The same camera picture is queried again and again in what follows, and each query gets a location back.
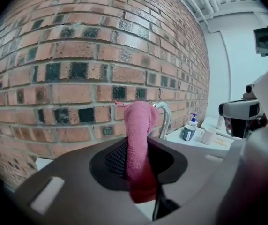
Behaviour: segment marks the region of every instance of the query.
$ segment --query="faucet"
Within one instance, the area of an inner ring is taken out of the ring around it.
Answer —
[[[160,131],[160,135],[159,138],[161,139],[166,139],[165,136],[167,134],[167,129],[168,126],[170,124],[171,121],[171,110],[170,107],[168,106],[168,104],[166,102],[162,102],[162,101],[156,101],[151,103],[153,105],[154,108],[163,108],[164,110],[164,120],[163,120],[163,125]]]

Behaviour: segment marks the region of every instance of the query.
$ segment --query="white counter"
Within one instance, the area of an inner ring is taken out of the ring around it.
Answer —
[[[166,135],[166,140],[181,143],[184,145],[194,146],[194,147],[201,147],[201,148],[210,148],[210,149],[219,149],[219,150],[229,150],[233,139],[226,138],[220,135],[215,135],[213,142],[210,145],[206,145],[201,142],[200,133],[204,131],[203,129],[197,127],[193,138],[190,141],[185,141],[182,138],[182,130],[184,127],[179,128],[178,130]]]
[[[218,122],[218,119],[207,116],[205,118],[205,120],[203,121],[203,123],[201,124],[201,128],[203,128],[203,129],[210,128],[210,127],[215,128],[216,129],[216,134],[218,134],[220,136],[224,136],[224,137],[227,137],[227,138],[230,138],[230,139],[233,139],[233,140],[241,139],[240,137],[232,137],[227,133],[226,125],[225,125],[224,121],[223,121],[223,124],[222,124],[222,128],[217,129],[216,128],[217,122]]]

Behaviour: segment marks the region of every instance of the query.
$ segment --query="soap dispenser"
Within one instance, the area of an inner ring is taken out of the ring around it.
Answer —
[[[195,117],[197,116],[195,113],[191,113],[194,117],[191,118],[191,121],[188,122],[188,125],[196,127],[198,125],[198,122],[196,121]]]

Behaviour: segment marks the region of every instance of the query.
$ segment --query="pink microfiber cloth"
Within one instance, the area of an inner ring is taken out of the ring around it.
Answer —
[[[134,102],[124,110],[128,136],[126,179],[134,203],[156,199],[157,179],[148,156],[147,136],[158,122],[159,113],[147,102]]]

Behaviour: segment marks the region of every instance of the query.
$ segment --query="white wall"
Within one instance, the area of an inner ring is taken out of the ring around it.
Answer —
[[[222,102],[239,100],[247,84],[268,71],[268,56],[256,54],[254,29],[268,26],[268,14],[237,13],[201,22],[210,62],[207,116],[218,117]]]

